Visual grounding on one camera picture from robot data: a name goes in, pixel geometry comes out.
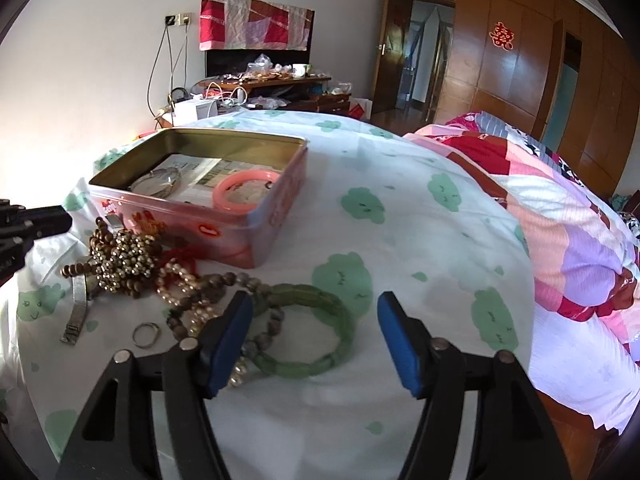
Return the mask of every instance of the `power outlet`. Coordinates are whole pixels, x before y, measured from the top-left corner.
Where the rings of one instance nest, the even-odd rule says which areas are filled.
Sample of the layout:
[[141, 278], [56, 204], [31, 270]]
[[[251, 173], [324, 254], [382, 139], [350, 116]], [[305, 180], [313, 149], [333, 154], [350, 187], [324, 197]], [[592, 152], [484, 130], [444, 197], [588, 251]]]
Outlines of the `power outlet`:
[[164, 25], [173, 27], [174, 25], [189, 25], [191, 23], [191, 13], [181, 12], [180, 14], [169, 14], [164, 17]]

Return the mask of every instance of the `electrical cable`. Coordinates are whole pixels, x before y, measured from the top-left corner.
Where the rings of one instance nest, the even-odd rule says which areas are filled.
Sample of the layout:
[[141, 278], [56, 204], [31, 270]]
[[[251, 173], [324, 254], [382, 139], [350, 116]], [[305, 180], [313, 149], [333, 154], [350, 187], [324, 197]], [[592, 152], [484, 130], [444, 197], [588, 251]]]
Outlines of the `electrical cable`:
[[[169, 33], [169, 29], [167, 29], [167, 34], [166, 34], [166, 42], [169, 45], [169, 67], [171, 67], [173, 69], [174, 66], [174, 54], [171, 50], [171, 34]], [[171, 76], [169, 78], [169, 93], [171, 93], [171, 90], [174, 89], [174, 71], [171, 70]]]
[[187, 85], [187, 50], [186, 49], [188, 47], [188, 42], [189, 42], [189, 37], [187, 35], [188, 31], [189, 31], [189, 23], [187, 23], [187, 25], [185, 26], [184, 40], [182, 40], [182, 45], [180, 46], [178, 55], [175, 57], [175, 63], [171, 67], [172, 73], [175, 74], [175, 69], [178, 66], [178, 63], [180, 63], [180, 56], [182, 55], [182, 51], [184, 51], [184, 86]]
[[149, 94], [151, 92], [151, 81], [154, 78], [154, 72], [156, 71], [156, 65], [158, 64], [158, 58], [160, 57], [160, 51], [162, 50], [162, 46], [164, 45], [164, 37], [167, 34], [166, 25], [164, 26], [164, 31], [162, 32], [162, 39], [160, 40], [160, 45], [158, 46], [158, 52], [156, 52], [156, 58], [154, 59], [154, 65], [151, 69], [151, 74], [149, 75], [149, 83], [146, 85], [146, 106], [149, 108], [151, 115], [153, 115], [154, 119], [156, 118], [156, 114], [151, 109], [151, 102], [149, 100]]
[[[169, 29], [167, 28], [167, 33], [166, 33], [166, 42], [167, 45], [169, 45], [169, 68], [174, 66], [174, 53], [171, 50], [171, 33], [169, 32]], [[171, 70], [171, 75], [169, 77], [169, 94], [171, 93], [171, 90], [174, 89], [174, 71]], [[171, 114], [171, 126], [174, 126], [174, 104], [171, 102], [169, 103], [170, 106], [170, 114]]]
[[[215, 81], [211, 81], [209, 83], [209, 86], [207, 86], [207, 89], [204, 92], [205, 99], [207, 98], [207, 95], [209, 94], [209, 89], [211, 88], [212, 85], [215, 85], [218, 87], [218, 95], [214, 96], [211, 99], [211, 104], [209, 105], [209, 109], [207, 110], [207, 117], [209, 117], [209, 115], [211, 114], [211, 108], [213, 107], [213, 103], [215, 103], [216, 101], [222, 101], [223, 105], [229, 106], [229, 107], [243, 106], [247, 102], [248, 94], [243, 87], [236, 86], [231, 92], [223, 91], [222, 87]], [[244, 99], [242, 100], [242, 102], [240, 102], [239, 98], [236, 98], [236, 99], [233, 98], [234, 93], [239, 90], [242, 90], [244, 92]]]
[[189, 54], [189, 26], [191, 22], [187, 23], [184, 29], [184, 86], [187, 88], [187, 55]]

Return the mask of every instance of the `doorway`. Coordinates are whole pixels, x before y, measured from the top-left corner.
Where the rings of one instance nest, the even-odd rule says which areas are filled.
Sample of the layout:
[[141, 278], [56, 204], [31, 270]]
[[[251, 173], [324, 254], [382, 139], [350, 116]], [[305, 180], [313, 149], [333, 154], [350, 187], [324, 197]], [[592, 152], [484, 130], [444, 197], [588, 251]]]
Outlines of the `doorway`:
[[433, 122], [455, 0], [386, 0], [371, 122], [397, 135]]

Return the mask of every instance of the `metal screw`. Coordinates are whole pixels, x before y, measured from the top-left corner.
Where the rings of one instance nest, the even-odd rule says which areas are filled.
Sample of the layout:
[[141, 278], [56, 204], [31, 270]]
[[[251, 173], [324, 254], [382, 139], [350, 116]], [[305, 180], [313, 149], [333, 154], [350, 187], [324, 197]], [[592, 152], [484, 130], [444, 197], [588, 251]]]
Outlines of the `metal screw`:
[[504, 363], [506, 365], [513, 364], [516, 361], [515, 355], [513, 355], [508, 350], [500, 350], [498, 352], [498, 359], [500, 359], [501, 363]]
[[443, 337], [434, 337], [433, 339], [431, 339], [431, 348], [433, 348], [437, 352], [442, 352], [449, 348], [449, 341], [447, 341]]
[[113, 355], [113, 360], [117, 362], [117, 364], [125, 363], [131, 357], [131, 352], [129, 350], [118, 350]]
[[187, 337], [180, 341], [181, 350], [193, 350], [198, 347], [198, 340], [194, 337]]

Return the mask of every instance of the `plastic bag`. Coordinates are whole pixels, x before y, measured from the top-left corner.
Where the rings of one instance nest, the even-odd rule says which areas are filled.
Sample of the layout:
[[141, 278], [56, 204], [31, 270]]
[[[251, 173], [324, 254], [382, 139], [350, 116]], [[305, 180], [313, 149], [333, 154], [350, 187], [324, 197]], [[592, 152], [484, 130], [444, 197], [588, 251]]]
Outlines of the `plastic bag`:
[[328, 92], [333, 95], [351, 94], [351, 83], [340, 83], [337, 81], [329, 81]]
[[260, 56], [258, 56], [258, 59], [255, 60], [255, 64], [261, 66], [264, 69], [264, 73], [267, 73], [273, 68], [271, 59], [269, 59], [269, 56], [265, 56], [264, 54], [260, 54]]
[[258, 63], [248, 63], [246, 66], [246, 72], [244, 72], [244, 76], [258, 76], [258, 75], [266, 75], [269, 72], [264, 69], [264, 67]]
[[281, 106], [286, 106], [290, 103], [286, 99], [280, 99], [276, 97], [250, 97], [247, 102], [247, 108], [261, 107], [263, 110], [276, 110]]
[[276, 66], [271, 69], [271, 72], [281, 75], [290, 74], [293, 72], [293, 67], [291, 65], [282, 66], [280, 63], [276, 63]]

